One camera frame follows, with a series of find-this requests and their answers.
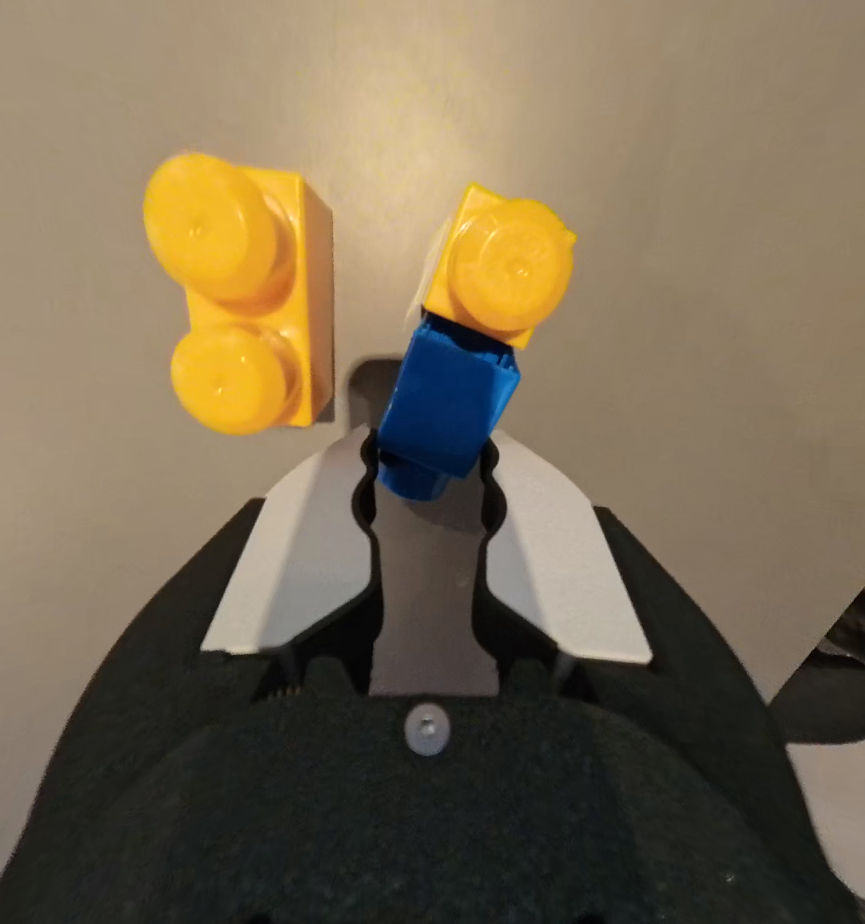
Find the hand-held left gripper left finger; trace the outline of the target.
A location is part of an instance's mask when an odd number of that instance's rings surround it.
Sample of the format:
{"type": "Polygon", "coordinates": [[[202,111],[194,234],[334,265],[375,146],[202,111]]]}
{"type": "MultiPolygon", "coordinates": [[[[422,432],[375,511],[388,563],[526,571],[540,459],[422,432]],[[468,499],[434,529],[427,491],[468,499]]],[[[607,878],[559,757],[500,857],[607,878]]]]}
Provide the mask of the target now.
{"type": "Polygon", "coordinates": [[[374,436],[358,426],[266,492],[202,652],[281,653],[295,673],[332,656],[371,674],[382,627],[374,436]]]}

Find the yellow one-stud toy block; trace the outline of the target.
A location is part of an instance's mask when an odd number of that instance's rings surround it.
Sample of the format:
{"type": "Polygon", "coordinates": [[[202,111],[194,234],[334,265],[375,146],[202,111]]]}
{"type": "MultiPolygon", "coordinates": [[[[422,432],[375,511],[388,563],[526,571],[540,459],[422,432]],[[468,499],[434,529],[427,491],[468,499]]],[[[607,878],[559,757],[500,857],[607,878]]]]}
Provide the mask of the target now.
{"type": "Polygon", "coordinates": [[[577,234],[543,202],[468,185],[430,249],[416,302],[512,349],[561,304],[577,234]]]}

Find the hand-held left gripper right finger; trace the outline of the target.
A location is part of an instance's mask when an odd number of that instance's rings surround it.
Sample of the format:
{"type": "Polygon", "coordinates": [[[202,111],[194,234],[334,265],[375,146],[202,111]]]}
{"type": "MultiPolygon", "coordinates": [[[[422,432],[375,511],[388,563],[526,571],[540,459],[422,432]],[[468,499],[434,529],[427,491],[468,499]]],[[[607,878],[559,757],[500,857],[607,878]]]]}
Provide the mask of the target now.
{"type": "Polygon", "coordinates": [[[646,667],[653,653],[588,496],[560,469],[495,431],[484,486],[473,632],[503,682],[520,661],[646,667]]]}

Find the blue one-stud toy block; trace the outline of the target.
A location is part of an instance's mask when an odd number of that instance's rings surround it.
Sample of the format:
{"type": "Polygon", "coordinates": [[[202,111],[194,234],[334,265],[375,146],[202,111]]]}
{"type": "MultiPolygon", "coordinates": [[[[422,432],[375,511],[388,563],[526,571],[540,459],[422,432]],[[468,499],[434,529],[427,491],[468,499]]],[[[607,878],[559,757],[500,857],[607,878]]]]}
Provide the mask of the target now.
{"type": "Polygon", "coordinates": [[[521,379],[512,346],[424,312],[377,433],[380,483],[431,502],[464,479],[521,379]]]}

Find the yellow two-stud toy block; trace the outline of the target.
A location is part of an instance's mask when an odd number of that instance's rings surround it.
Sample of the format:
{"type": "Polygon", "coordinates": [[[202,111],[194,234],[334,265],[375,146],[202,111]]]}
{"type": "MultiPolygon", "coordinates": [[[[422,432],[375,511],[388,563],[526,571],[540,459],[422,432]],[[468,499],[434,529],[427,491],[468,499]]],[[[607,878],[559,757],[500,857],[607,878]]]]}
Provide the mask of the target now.
{"type": "Polygon", "coordinates": [[[334,399],[334,223],[298,172],[202,153],[164,161],[143,201],[161,268],[181,286],[187,332],[173,391],[232,436],[307,428],[334,399]]]}

